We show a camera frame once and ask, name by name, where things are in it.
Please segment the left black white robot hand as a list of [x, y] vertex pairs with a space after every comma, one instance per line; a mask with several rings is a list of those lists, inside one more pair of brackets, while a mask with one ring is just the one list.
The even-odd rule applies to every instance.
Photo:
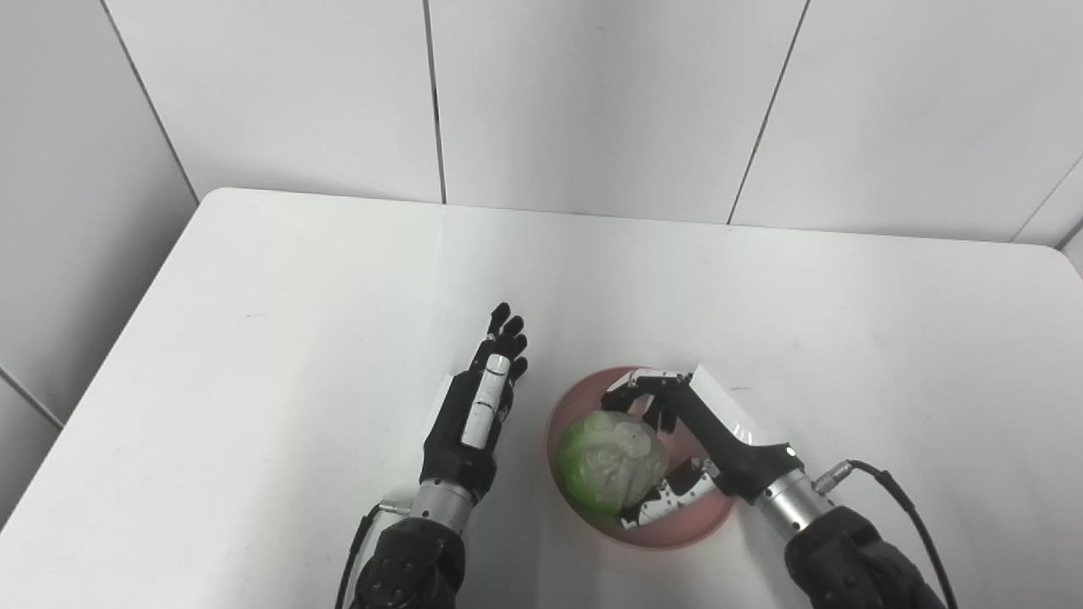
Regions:
[[452, 483], [473, 505], [498, 474], [495, 452], [519, 379], [529, 370], [525, 320], [500, 302], [467, 370], [453, 376], [423, 443], [419, 481]]

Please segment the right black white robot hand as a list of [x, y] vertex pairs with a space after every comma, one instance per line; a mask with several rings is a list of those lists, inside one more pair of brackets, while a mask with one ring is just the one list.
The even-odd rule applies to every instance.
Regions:
[[712, 488], [746, 501], [785, 537], [804, 531], [832, 509], [815, 493], [801, 459], [786, 442], [770, 443], [746, 422], [735, 398], [703, 366], [694, 371], [632, 370], [608, 387], [601, 409], [627, 413], [645, 398], [643, 420], [669, 433], [678, 423], [706, 452], [653, 485], [645, 497], [619, 511], [624, 529], [645, 527], [707, 497]]

